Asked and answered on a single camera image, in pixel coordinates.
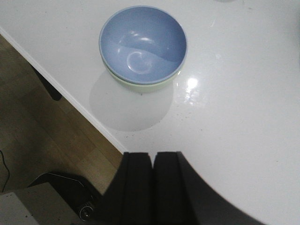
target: floor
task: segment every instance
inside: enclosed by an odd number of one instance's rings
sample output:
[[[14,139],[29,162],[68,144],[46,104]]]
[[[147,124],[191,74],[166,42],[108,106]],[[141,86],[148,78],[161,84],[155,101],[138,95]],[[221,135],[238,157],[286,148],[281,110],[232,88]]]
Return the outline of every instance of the floor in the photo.
[[[5,191],[60,171],[104,193],[122,155],[66,99],[53,101],[30,64],[0,36],[0,149],[10,169]],[[0,162],[0,188],[7,171]]]

